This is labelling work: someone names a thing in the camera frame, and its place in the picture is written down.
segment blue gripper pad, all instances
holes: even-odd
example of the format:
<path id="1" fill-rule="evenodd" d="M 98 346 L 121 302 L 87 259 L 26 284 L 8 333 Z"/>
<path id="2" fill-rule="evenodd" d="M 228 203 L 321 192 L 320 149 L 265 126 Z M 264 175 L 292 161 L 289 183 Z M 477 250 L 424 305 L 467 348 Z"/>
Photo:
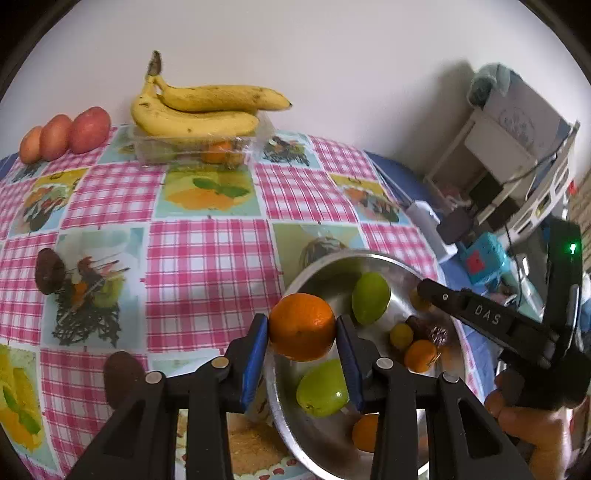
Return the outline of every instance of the blue gripper pad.
<path id="1" fill-rule="evenodd" d="M 267 351 L 269 320 L 262 313 L 257 313 L 253 322 L 258 320 L 260 320 L 261 324 L 256 332 L 251 354 L 248 356 L 246 368 L 244 369 L 244 374 L 242 376 L 242 394 L 240 396 L 240 403 L 244 411 L 246 411 L 255 397 L 258 381 L 261 377 L 262 363 Z"/>
<path id="2" fill-rule="evenodd" d="M 336 320 L 336 347 L 339 351 L 340 364 L 343 368 L 345 381 L 347 382 L 349 399 L 354 403 L 358 411 L 363 411 L 363 397 L 361 393 L 363 378 L 357 366 L 355 355 L 353 354 L 353 347 L 347 337 L 342 317 Z"/>

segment banana stem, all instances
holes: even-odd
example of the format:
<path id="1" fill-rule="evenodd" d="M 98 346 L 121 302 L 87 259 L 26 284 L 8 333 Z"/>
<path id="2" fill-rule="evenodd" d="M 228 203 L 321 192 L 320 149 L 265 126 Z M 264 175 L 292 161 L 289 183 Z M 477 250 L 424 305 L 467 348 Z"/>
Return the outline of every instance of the banana stem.
<path id="1" fill-rule="evenodd" d="M 162 57 L 160 56 L 160 52 L 158 50 L 152 51 L 152 58 L 150 59 L 150 63 L 148 64 L 148 73 L 147 76 L 155 77 L 156 75 L 160 75 L 162 71 Z"/>

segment box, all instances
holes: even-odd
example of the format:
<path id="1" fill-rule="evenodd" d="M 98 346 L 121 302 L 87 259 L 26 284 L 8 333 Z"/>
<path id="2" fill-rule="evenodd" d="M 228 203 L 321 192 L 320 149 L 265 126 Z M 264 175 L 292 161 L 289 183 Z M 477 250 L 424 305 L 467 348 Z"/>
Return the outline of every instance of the box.
<path id="1" fill-rule="evenodd" d="M 143 166 L 215 164 L 236 169 L 256 161 L 275 131 L 265 112 L 258 112 L 257 118 L 259 125 L 250 137 L 153 137 L 133 124 L 129 126 L 129 137 L 134 143 L 136 158 Z M 182 145 L 178 145 L 179 140 L 183 140 Z"/>

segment blue toy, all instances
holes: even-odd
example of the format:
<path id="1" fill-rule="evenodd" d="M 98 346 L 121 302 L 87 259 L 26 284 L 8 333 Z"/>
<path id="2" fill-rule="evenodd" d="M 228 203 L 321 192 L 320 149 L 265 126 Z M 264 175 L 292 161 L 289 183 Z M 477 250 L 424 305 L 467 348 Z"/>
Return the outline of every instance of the blue toy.
<path id="1" fill-rule="evenodd" d="M 511 260 L 497 237 L 490 232 L 483 233 L 471 246 L 463 249 L 459 257 L 473 285 L 488 283 L 511 268 Z"/>

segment mandarin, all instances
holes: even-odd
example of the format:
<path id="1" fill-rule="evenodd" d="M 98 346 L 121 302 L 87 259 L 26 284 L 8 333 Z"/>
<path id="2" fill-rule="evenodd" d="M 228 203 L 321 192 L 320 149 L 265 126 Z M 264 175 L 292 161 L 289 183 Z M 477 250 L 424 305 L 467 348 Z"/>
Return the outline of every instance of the mandarin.
<path id="1" fill-rule="evenodd" d="M 418 291 L 416 288 L 412 289 L 411 293 L 409 294 L 409 299 L 410 299 L 411 305 L 418 312 L 426 312 L 429 308 L 431 308 L 431 302 L 428 300 L 424 300 L 418 294 Z"/>
<path id="2" fill-rule="evenodd" d="M 288 295 L 269 314 L 269 341 L 277 353 L 296 362 L 309 362 L 326 354 L 335 334 L 335 314 L 328 303 L 314 295 Z"/>
<path id="3" fill-rule="evenodd" d="M 378 420 L 377 413 L 368 413 L 355 423 L 353 435 L 351 435 L 355 448 L 364 452 L 374 452 L 375 438 L 378 434 Z"/>
<path id="4" fill-rule="evenodd" d="M 439 352 L 429 340 L 417 340 L 404 354 L 404 366 L 413 372 L 423 374 L 431 368 Z"/>

